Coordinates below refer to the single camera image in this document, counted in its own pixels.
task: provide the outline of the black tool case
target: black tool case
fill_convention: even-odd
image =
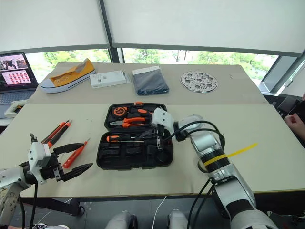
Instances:
[[[114,115],[114,110],[123,107],[127,110],[125,116],[118,117]],[[109,132],[105,133],[100,140],[97,153],[96,163],[102,169],[130,170],[141,167],[149,169],[155,167],[165,167],[170,165],[173,160],[172,140],[162,143],[162,148],[157,147],[157,134],[155,128],[151,125],[152,115],[149,113],[142,114],[137,112],[138,109],[144,109],[153,112],[157,107],[166,111],[163,104],[141,103],[134,104],[113,104],[109,107],[105,120],[105,127]],[[143,126],[129,126],[123,128],[121,125],[111,125],[111,122],[122,121],[124,118],[145,117],[146,121]],[[133,122],[132,124],[142,124],[143,122]],[[145,143],[123,143],[107,142],[107,137],[112,135],[132,136],[132,140],[142,141]],[[170,133],[165,130],[164,137]]]

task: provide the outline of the tool kit case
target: tool kit case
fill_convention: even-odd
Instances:
[[[157,107],[166,111],[163,104],[137,102],[111,105],[104,124],[108,132],[101,137],[97,165],[105,170],[170,165],[173,160],[172,140],[162,143],[162,148],[158,149],[157,133],[151,125],[152,113]],[[117,139],[132,142],[118,142]]]

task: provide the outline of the laptop screen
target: laptop screen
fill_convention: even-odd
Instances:
[[[36,78],[23,52],[0,54],[0,92],[37,86]]]

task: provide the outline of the yellow tape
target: yellow tape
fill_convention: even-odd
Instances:
[[[243,149],[240,149],[240,150],[235,151],[234,153],[228,154],[227,157],[235,156],[235,155],[240,154],[240,153],[242,153],[242,152],[244,152],[244,151],[246,151],[246,150],[248,150],[248,149],[254,148],[254,147],[256,147],[257,145],[258,145],[258,143],[255,143],[255,144],[253,144],[253,145],[247,146],[247,147],[245,147],[245,148],[243,148]]]
[[[245,148],[242,148],[242,149],[240,149],[240,150],[237,150],[237,151],[235,151],[234,153],[231,153],[231,154],[228,154],[228,155],[226,155],[226,154],[221,154],[221,155],[219,155],[219,156],[217,156],[217,157],[212,158],[211,160],[208,160],[208,161],[205,162],[203,165],[204,165],[204,166],[208,166],[209,164],[211,164],[211,163],[213,163],[213,162],[215,162],[215,161],[218,161],[218,160],[223,159],[223,158],[225,158],[225,157],[235,156],[235,155],[240,154],[240,153],[242,153],[242,152],[244,152],[244,151],[246,151],[246,150],[248,150],[248,149],[254,148],[254,147],[256,147],[257,145],[258,145],[258,143],[255,143],[255,144],[253,144],[253,145],[247,146],[247,147],[245,147]]]

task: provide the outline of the person's hand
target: person's hand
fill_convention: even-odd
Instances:
[[[305,124],[297,114],[288,115],[285,117],[287,126],[305,141]]]

